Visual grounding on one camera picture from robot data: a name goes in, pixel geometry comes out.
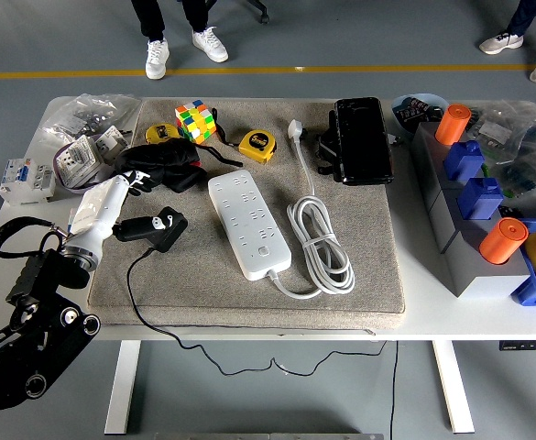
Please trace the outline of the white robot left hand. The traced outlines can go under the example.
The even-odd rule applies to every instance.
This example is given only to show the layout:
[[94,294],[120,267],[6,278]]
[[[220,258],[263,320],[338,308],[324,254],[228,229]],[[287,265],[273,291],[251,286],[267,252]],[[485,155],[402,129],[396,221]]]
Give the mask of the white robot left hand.
[[129,193],[146,193],[153,186],[148,174],[131,170],[89,189],[72,220],[62,254],[93,270],[102,259],[104,241],[111,235],[124,242],[145,238],[159,251],[166,251],[187,225],[182,214],[166,207],[155,216],[117,221]]

